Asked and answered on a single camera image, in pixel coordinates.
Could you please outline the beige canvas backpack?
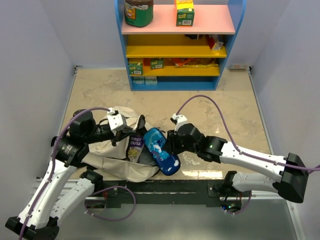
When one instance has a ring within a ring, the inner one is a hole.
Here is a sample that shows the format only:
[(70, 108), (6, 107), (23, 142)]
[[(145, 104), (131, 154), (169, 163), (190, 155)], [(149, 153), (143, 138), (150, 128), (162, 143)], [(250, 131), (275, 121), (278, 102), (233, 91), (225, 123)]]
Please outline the beige canvas backpack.
[(111, 175), (120, 180), (133, 183), (144, 182), (160, 171), (144, 144), (138, 162), (128, 159), (130, 136), (140, 136), (151, 129), (142, 114), (128, 107), (120, 107), (118, 112), (126, 119), (127, 126), (117, 132), (116, 146), (110, 140), (92, 143), (96, 125), (109, 124), (107, 114), (96, 123), (90, 109), (74, 112), (68, 125), (52, 141), (52, 160), (48, 167), (48, 179), (53, 180), (58, 173), (59, 164), (64, 172), (74, 173), (81, 164), (86, 164), (97, 173)]

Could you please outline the blue pencil case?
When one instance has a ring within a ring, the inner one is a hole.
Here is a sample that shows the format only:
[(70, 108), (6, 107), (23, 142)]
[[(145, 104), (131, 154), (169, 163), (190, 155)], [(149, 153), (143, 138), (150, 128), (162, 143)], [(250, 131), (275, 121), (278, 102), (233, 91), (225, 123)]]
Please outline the blue pencil case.
[(164, 134), (155, 127), (149, 129), (143, 136), (143, 142), (160, 171), (166, 176), (172, 176), (180, 169), (181, 161), (177, 155), (165, 150), (166, 140)]

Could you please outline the purple Treehouse book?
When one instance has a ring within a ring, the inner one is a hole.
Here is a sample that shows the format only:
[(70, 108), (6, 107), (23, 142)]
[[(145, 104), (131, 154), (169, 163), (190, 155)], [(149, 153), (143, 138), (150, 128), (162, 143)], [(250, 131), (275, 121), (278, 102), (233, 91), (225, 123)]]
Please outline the purple Treehouse book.
[(141, 136), (131, 135), (128, 141), (127, 157), (133, 163), (138, 163), (142, 150), (144, 148), (144, 140)]

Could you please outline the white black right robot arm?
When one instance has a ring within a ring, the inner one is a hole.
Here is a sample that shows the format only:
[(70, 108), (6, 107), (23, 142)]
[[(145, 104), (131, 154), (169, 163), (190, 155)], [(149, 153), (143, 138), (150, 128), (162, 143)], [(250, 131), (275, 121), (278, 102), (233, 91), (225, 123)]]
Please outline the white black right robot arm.
[(238, 192), (265, 191), (277, 193), (293, 203), (304, 201), (309, 172), (297, 154), (269, 155), (241, 148), (224, 138), (205, 136), (191, 123), (168, 131), (164, 149), (173, 155), (191, 152), (206, 162), (251, 170), (251, 174), (227, 173), (222, 185), (227, 196), (233, 197)]

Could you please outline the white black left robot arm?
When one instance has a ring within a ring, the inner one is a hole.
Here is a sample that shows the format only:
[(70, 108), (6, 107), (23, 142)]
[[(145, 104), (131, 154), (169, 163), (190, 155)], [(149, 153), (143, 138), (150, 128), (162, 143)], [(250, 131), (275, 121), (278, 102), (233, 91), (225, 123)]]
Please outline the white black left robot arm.
[(89, 153), (89, 145), (110, 140), (116, 145), (127, 126), (125, 117), (114, 108), (106, 109), (107, 123), (97, 125), (93, 109), (78, 110), (52, 141), (53, 151), (46, 173), (27, 206), (5, 226), (20, 240), (54, 240), (60, 225), (86, 197), (99, 196), (103, 177), (87, 170), (63, 196), (64, 186)]

